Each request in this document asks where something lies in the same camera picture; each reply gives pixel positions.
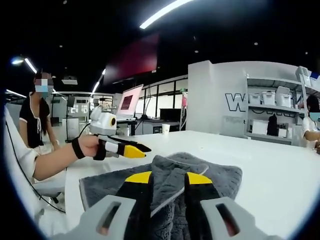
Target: long hair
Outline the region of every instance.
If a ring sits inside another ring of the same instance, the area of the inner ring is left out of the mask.
[[[306,106],[310,107],[310,109],[309,109],[309,117],[310,117],[310,113],[320,113],[319,100],[315,95],[310,95],[306,99]]]
[[[35,78],[36,79],[41,79],[42,77],[42,73],[36,73]],[[33,94],[35,94],[36,92],[36,84],[33,84],[33,90],[32,93],[30,94],[30,96],[32,96]],[[46,105],[47,102],[41,97],[40,100],[40,106],[39,106],[39,118],[40,118],[40,122],[41,122],[41,131],[43,132],[44,135],[47,134],[47,130],[48,130],[48,119],[47,119],[47,113],[45,111],[46,109]]]

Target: gray towel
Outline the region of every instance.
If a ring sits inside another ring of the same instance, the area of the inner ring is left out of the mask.
[[[132,174],[152,171],[151,240],[189,240],[185,216],[184,185],[186,172],[203,174],[212,180],[221,197],[235,199],[242,179],[236,166],[213,164],[185,152],[168,157],[155,156],[151,164],[86,177],[80,180],[84,210],[106,195],[115,195]]]

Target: shelving unit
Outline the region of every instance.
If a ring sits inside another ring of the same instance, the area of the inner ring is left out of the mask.
[[[288,138],[278,137],[278,136],[270,136],[264,134],[255,134],[251,132],[247,132],[247,124],[249,122],[249,110],[260,110],[260,111],[273,111],[273,112],[281,112],[281,113],[290,113],[295,114],[295,124],[298,123],[298,117],[304,117],[307,114],[307,104],[306,99],[307,95],[316,95],[320,98],[320,91],[317,91],[313,87],[305,86],[299,80],[290,80],[290,79],[282,79],[282,78],[261,78],[261,77],[251,77],[246,76],[247,81],[247,89],[246,89],[246,101],[247,101],[247,118],[245,121],[244,131],[245,135],[251,137],[251,139],[264,141],[264,142],[272,142],[272,143],[280,143],[290,145],[292,140]],[[250,104],[249,103],[249,88],[257,88],[257,89],[268,89],[268,90],[276,90],[278,87],[285,87],[290,89],[293,92],[293,105],[298,104],[297,93],[302,94],[304,109],[295,109],[277,105],[263,105],[263,104]]]

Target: person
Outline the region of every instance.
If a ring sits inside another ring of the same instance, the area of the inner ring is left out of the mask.
[[[29,148],[38,148],[44,145],[42,134],[48,134],[54,150],[58,150],[59,144],[56,140],[51,121],[50,109],[44,98],[48,97],[53,90],[53,81],[49,73],[37,73],[34,78],[34,89],[24,100],[19,118],[19,133],[25,145]]]
[[[317,148],[320,141],[320,131],[317,123],[310,118],[310,113],[320,113],[319,100],[315,95],[310,95],[306,100],[308,116],[305,116],[302,123],[303,145],[307,148]]]
[[[84,135],[58,150],[39,155],[35,149],[28,148],[21,138],[7,107],[4,107],[4,157],[16,193],[28,215],[42,230],[46,237],[69,231],[65,214],[51,206],[44,207],[43,200],[33,191],[33,179],[42,181],[64,170],[81,157],[94,157],[97,154],[97,136]]]

